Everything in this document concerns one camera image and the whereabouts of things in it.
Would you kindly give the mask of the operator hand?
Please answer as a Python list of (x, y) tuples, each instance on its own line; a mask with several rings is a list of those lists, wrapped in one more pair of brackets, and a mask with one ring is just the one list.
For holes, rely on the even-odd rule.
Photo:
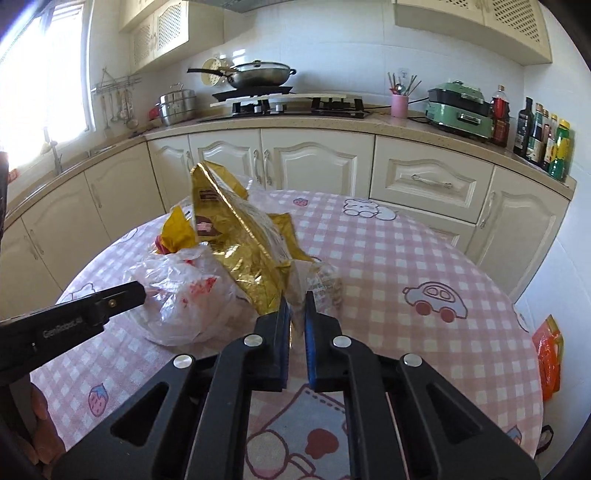
[(58, 435), (50, 416), (45, 396), (34, 384), (31, 385), (31, 406), (37, 419), (32, 442), (19, 438), (21, 448), (33, 465), (43, 465), (43, 476), (52, 477), (56, 462), (65, 454), (66, 448)]

